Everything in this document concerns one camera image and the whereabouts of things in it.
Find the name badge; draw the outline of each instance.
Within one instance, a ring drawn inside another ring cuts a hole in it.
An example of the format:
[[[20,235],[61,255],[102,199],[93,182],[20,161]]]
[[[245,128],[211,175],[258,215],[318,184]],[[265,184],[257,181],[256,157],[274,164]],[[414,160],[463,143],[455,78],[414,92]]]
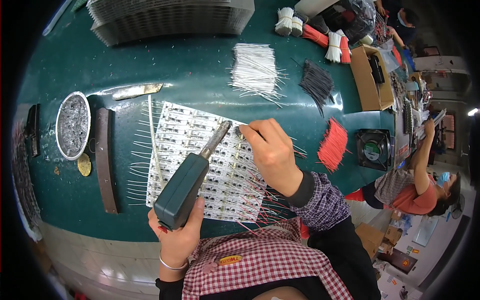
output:
[[[240,255],[231,255],[224,258],[220,258],[218,265],[226,265],[226,264],[235,264],[241,261]]]

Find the plaid shirt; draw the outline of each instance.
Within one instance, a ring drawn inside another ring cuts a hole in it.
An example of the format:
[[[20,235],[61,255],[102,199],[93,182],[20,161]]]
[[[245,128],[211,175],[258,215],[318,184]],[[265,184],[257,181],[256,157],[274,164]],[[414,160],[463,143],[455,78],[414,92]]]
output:
[[[353,300],[342,279],[320,250],[300,244],[298,217],[251,232],[200,240],[183,280],[182,300],[248,288],[283,279],[317,276],[333,300]],[[209,261],[240,255],[235,264],[203,272]]]
[[[315,187],[313,196],[304,207],[290,206],[302,220],[303,224],[312,231],[329,230],[350,215],[342,192],[332,185],[326,174],[311,172]]]

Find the face mask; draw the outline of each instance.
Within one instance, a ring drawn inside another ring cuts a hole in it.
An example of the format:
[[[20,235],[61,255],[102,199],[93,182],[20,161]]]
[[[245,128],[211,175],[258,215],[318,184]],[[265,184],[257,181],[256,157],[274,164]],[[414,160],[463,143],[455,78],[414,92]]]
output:
[[[441,188],[444,187],[444,183],[450,180],[450,172],[443,172],[437,180],[437,185]]]
[[[400,24],[402,24],[403,26],[407,27],[407,25],[403,22],[402,18],[400,17],[400,12],[398,12],[398,20],[400,21]]]

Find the white circuit board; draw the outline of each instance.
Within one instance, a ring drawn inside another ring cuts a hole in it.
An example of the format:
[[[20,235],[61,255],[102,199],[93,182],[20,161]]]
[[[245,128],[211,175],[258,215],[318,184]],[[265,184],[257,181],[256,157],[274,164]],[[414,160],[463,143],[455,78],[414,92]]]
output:
[[[200,153],[221,122],[232,121],[227,135],[209,158],[210,169],[199,195],[205,199],[205,218],[255,222],[260,209],[264,209],[261,206],[266,183],[253,164],[250,144],[235,134],[235,127],[243,123],[170,102],[163,103],[155,118],[155,141],[165,184],[190,152]],[[160,193],[152,151],[146,205],[153,207]]]

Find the silver bracelet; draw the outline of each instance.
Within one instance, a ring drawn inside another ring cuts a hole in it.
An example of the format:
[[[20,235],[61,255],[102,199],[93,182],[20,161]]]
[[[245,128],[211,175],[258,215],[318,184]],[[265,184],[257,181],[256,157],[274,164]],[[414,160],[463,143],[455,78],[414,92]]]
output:
[[[171,266],[166,264],[164,261],[162,261],[162,256],[160,256],[160,253],[158,254],[158,258],[160,259],[160,262],[162,263],[162,265],[164,265],[165,268],[170,269],[170,270],[179,271],[179,270],[185,269],[185,267],[188,266],[188,259],[187,259],[187,262],[183,266],[181,266],[180,268],[172,268]]]

